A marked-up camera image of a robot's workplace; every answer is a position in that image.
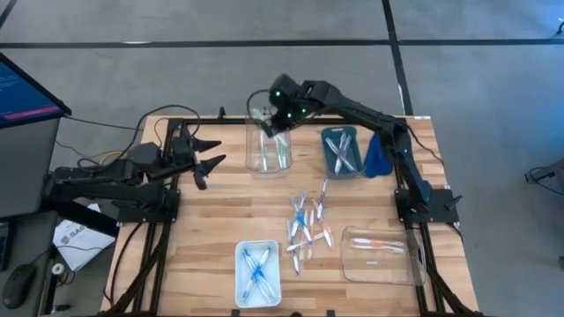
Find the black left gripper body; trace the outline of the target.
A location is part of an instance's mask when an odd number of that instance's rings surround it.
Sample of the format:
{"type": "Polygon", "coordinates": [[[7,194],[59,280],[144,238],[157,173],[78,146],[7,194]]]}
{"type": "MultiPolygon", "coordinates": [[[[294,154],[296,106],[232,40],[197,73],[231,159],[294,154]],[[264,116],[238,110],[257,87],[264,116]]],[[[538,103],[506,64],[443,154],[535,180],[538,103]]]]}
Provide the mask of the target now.
{"type": "Polygon", "coordinates": [[[183,136],[189,139],[190,146],[192,148],[192,138],[195,137],[189,133],[187,126],[183,122],[171,122],[169,123],[170,128],[167,130],[171,134],[171,139],[169,142],[169,147],[166,155],[166,162],[176,169],[182,168],[193,173],[194,181],[197,188],[200,190],[207,189],[206,182],[204,180],[204,175],[201,173],[200,162],[197,159],[197,151],[193,151],[193,160],[191,163],[184,165],[177,165],[172,158],[172,142],[173,139],[179,136],[183,136]]]}

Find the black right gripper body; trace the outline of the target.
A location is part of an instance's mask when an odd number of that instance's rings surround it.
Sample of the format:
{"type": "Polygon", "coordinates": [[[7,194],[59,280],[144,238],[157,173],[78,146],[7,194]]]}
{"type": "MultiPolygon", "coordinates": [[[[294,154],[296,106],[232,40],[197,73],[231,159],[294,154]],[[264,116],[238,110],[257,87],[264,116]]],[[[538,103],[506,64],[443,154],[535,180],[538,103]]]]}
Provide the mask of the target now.
{"type": "Polygon", "coordinates": [[[276,77],[269,88],[269,102],[276,108],[275,114],[270,118],[274,125],[277,117],[284,117],[288,131],[305,121],[307,111],[297,100],[300,92],[301,86],[288,75],[280,74],[276,77]]]}

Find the small clear plastic bin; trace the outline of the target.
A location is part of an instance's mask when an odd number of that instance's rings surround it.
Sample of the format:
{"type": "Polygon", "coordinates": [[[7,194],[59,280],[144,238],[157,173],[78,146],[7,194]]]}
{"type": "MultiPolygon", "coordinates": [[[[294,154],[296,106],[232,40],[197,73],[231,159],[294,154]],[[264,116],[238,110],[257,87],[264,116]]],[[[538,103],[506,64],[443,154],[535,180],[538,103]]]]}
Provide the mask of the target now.
{"type": "MultiPolygon", "coordinates": [[[[251,122],[249,115],[246,117],[246,168],[255,174],[258,175],[266,175],[266,174],[273,174],[273,173],[280,173],[282,171],[288,170],[291,166],[287,169],[280,169],[278,163],[278,155],[277,149],[273,137],[267,137],[265,134],[265,143],[267,146],[267,160],[268,160],[268,170],[263,172],[261,170],[261,152],[260,152],[260,143],[259,143],[259,132],[263,131],[261,127],[255,125],[251,122]]],[[[283,132],[278,135],[287,134],[289,140],[291,141],[290,134],[288,132],[283,132]]]]}

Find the white plastic bin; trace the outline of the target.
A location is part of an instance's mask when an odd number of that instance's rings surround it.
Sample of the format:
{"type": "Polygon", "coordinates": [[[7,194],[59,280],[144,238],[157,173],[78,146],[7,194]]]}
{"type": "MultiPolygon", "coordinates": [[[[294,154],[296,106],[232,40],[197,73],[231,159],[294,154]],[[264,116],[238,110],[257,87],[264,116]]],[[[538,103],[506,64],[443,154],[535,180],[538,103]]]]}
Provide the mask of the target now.
{"type": "Polygon", "coordinates": [[[239,308],[277,306],[282,299],[278,242],[239,242],[234,250],[235,303],[239,308]]]}

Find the large clear plastic bin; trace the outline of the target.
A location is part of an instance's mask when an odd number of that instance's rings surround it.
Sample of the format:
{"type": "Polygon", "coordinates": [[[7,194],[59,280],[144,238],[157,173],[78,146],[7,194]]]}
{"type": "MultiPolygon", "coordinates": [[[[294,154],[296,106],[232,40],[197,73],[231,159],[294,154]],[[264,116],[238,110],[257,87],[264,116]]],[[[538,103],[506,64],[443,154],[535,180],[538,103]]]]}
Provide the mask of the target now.
{"type": "Polygon", "coordinates": [[[419,232],[376,230],[347,226],[341,235],[343,277],[355,283],[422,286],[427,281],[425,248],[419,232]],[[353,238],[404,242],[404,254],[350,248],[353,238]]]}

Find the teal plastic basket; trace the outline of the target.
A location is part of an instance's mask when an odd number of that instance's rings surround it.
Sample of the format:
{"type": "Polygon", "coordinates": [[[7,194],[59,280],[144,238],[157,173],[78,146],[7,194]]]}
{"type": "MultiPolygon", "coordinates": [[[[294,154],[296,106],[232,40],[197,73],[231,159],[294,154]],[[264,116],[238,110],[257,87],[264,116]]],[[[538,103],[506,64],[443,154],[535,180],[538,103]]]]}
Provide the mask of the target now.
{"type": "Polygon", "coordinates": [[[364,172],[364,163],[360,155],[360,147],[357,140],[357,129],[353,126],[340,126],[340,127],[329,127],[322,131],[321,141],[323,146],[323,154],[326,165],[326,172],[330,179],[344,180],[352,179],[364,172]],[[334,167],[336,162],[336,154],[330,149],[330,147],[325,143],[325,138],[331,139],[336,146],[339,146],[340,136],[345,132],[348,136],[352,137],[349,149],[347,153],[354,157],[355,163],[358,167],[357,173],[352,173],[345,166],[342,166],[339,174],[334,173],[334,167]]]}

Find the blue cloth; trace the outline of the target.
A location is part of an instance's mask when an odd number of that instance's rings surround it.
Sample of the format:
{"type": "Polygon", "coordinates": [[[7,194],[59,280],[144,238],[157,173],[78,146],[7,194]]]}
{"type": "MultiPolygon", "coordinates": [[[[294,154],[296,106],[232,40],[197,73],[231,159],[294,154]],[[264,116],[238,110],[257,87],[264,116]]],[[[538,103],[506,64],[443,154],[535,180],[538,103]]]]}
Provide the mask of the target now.
{"type": "Polygon", "coordinates": [[[393,165],[385,156],[381,138],[376,133],[374,133],[370,139],[364,167],[367,178],[386,176],[393,172],[393,165]]]}

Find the white printed paper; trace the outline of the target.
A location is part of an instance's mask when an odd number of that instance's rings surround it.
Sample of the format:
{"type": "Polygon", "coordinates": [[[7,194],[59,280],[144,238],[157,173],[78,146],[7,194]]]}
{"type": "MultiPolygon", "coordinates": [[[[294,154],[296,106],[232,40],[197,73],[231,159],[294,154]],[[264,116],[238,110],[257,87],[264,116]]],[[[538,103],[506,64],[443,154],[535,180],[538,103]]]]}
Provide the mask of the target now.
{"type": "Polygon", "coordinates": [[[115,238],[110,235],[96,232],[62,216],[59,218],[52,243],[71,271],[81,270],[115,242],[115,238]]]}

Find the black desk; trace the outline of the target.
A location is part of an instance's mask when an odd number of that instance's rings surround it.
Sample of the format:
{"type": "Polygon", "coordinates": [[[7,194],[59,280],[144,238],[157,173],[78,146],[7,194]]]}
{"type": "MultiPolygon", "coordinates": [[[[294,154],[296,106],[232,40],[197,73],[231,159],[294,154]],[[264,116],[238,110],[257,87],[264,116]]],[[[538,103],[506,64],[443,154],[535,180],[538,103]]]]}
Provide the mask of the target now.
{"type": "Polygon", "coordinates": [[[15,217],[9,266],[0,272],[0,317],[38,316],[50,264],[52,238],[60,217],[114,238],[119,232],[114,218],[74,201],[45,202],[39,212],[15,217]],[[9,309],[2,303],[5,282],[18,265],[29,263],[35,267],[29,294],[21,307],[9,309]]]}

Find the computer monitor with blue screen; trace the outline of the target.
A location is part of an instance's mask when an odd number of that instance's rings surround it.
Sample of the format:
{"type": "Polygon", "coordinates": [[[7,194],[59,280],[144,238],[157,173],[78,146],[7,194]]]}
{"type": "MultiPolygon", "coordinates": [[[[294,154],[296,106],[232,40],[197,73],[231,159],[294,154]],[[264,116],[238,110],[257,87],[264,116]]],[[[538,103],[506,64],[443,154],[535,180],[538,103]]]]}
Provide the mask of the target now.
{"type": "Polygon", "coordinates": [[[0,53],[0,129],[71,114],[60,99],[0,53]]]}

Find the black computer mouse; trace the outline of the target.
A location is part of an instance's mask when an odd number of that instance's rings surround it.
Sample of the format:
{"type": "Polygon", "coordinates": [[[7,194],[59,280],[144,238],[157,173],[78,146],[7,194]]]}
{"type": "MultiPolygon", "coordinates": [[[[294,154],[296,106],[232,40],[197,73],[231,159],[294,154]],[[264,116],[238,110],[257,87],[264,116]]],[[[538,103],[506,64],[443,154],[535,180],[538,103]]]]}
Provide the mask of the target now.
{"type": "Polygon", "coordinates": [[[8,309],[20,308],[26,301],[35,276],[36,268],[33,264],[18,265],[4,284],[2,304],[8,309]]]}

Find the gray stand leg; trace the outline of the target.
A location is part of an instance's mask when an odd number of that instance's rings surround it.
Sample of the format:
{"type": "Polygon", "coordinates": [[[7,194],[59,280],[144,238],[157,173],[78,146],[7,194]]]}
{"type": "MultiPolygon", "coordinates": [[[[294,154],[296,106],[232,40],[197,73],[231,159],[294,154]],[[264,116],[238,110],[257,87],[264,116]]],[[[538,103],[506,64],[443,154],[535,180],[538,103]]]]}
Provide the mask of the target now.
{"type": "Polygon", "coordinates": [[[556,182],[564,188],[564,158],[548,166],[533,167],[525,174],[525,179],[528,183],[536,183],[545,178],[555,178],[556,182]]]}

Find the black metal table frame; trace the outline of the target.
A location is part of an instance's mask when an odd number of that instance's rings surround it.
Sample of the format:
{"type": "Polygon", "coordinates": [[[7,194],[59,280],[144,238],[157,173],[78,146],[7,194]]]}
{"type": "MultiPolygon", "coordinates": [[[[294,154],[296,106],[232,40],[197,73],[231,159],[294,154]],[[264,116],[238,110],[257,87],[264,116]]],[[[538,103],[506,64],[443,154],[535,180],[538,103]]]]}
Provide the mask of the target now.
{"type": "MultiPolygon", "coordinates": [[[[307,194],[326,195],[324,219],[335,238],[348,226],[399,231],[394,176],[326,181],[321,146],[323,125],[302,126],[291,134],[293,163],[287,174],[260,177],[246,167],[246,125],[241,117],[204,118],[198,136],[216,140],[212,156],[224,160],[210,174],[207,189],[196,188],[190,174],[179,181],[182,193],[172,225],[160,287],[161,316],[227,316],[235,303],[234,251],[243,240],[287,243],[291,201],[307,194]]],[[[409,286],[347,281],[339,247],[316,242],[311,260],[293,268],[289,254],[280,256],[282,299],[258,308],[258,316],[302,313],[308,316],[416,316],[416,291],[409,286]]]]}

